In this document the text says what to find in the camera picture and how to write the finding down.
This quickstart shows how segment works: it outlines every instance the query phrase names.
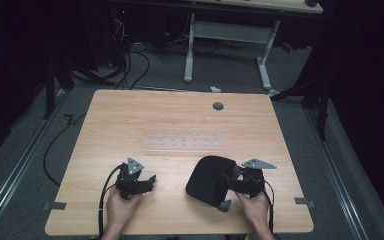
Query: gray floor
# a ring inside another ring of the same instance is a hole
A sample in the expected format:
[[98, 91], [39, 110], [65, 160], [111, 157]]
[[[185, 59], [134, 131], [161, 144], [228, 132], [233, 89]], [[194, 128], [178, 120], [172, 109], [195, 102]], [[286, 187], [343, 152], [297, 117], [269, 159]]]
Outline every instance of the gray floor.
[[[191, 83], [183, 82], [185, 49], [157, 49], [152, 46], [136, 46], [136, 50], [146, 49], [150, 61], [148, 73], [137, 84], [138, 88], [149, 87], [180, 89], [188, 91], [210, 91], [215, 86], [222, 92], [261, 93], [259, 72], [254, 58], [238, 55], [226, 55], [230, 48], [218, 48], [211, 54], [196, 54], [194, 79]], [[256, 52], [253, 48], [237, 50]], [[268, 73], [273, 89], [285, 90], [294, 85], [311, 49], [301, 49], [286, 53], [280, 48], [273, 48], [267, 62]], [[139, 77], [146, 69], [145, 59], [132, 54], [132, 70], [128, 81]], [[51, 237], [44, 232], [49, 212], [43, 210], [47, 202], [55, 199], [58, 188], [49, 181], [43, 172], [43, 157], [53, 138], [67, 126], [68, 117], [74, 118], [87, 112], [93, 93], [104, 87], [77, 81], [71, 92], [62, 94], [60, 109], [42, 140], [31, 156], [31, 163], [22, 180], [16, 187], [4, 211], [0, 216], [0, 239], [89, 239], [89, 236]], [[42, 124], [44, 115], [44, 91], [40, 92], [35, 103], [20, 117], [12, 128], [12, 133], [0, 149], [0, 189], [16, 166], [23, 151], [36, 129]], [[288, 97], [273, 102], [288, 149], [291, 154], [304, 195], [313, 201], [310, 208], [315, 228], [306, 234], [280, 234], [280, 239], [384, 239], [384, 207], [362, 170], [349, 140], [341, 127], [332, 104], [329, 106], [329, 118], [326, 128], [326, 142], [320, 142], [311, 123], [312, 112], [304, 110], [299, 104], [299, 97]], [[82, 122], [71, 126], [54, 143], [47, 157], [49, 172], [60, 181], [69, 161], [71, 151], [81, 129]], [[340, 179], [347, 194], [353, 200], [355, 211], [363, 224], [366, 236], [358, 238], [350, 227], [344, 213], [344, 206], [338, 200], [336, 182], [330, 175], [326, 164], [326, 152], [332, 157], [340, 173]]]

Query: white desk leg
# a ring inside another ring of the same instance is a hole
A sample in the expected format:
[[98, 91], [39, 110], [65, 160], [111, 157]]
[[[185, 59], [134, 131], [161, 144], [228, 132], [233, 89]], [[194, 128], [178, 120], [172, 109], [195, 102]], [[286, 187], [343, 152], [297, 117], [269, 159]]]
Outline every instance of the white desk leg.
[[192, 71], [193, 71], [193, 40], [195, 37], [195, 13], [191, 13], [191, 24], [189, 30], [189, 49], [188, 56], [186, 57], [185, 67], [185, 82], [192, 82]]
[[263, 81], [263, 87], [267, 90], [271, 90], [271, 84], [270, 84], [269, 75], [267, 74], [266, 61], [269, 56], [270, 49], [273, 45], [274, 38], [276, 37], [279, 24], [280, 24], [280, 21], [274, 22], [273, 27], [269, 34], [269, 39], [267, 41], [264, 54], [262, 57], [257, 58], [258, 68], [260, 69], [261, 81]]

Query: table top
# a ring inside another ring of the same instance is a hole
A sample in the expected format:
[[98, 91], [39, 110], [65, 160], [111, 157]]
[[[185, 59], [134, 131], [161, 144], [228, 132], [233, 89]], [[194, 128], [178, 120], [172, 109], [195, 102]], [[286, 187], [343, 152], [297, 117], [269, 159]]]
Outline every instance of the table top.
[[[215, 110], [215, 102], [224, 108]], [[276, 165], [264, 170], [275, 193], [274, 231], [312, 231], [307, 206], [295, 203], [304, 196], [267, 95], [118, 90], [95, 93], [55, 199], [67, 205], [51, 211], [45, 231], [98, 235], [102, 187], [109, 173], [131, 157], [145, 166], [139, 180], [154, 174], [157, 180], [124, 234], [251, 232], [232, 191], [226, 196], [232, 200], [227, 213], [186, 193], [195, 165], [207, 155], [238, 165], [252, 158]]]
[[320, 4], [310, 7], [304, 0], [195, 0], [197, 3], [225, 4], [251, 8], [264, 8], [301, 13], [322, 13]]

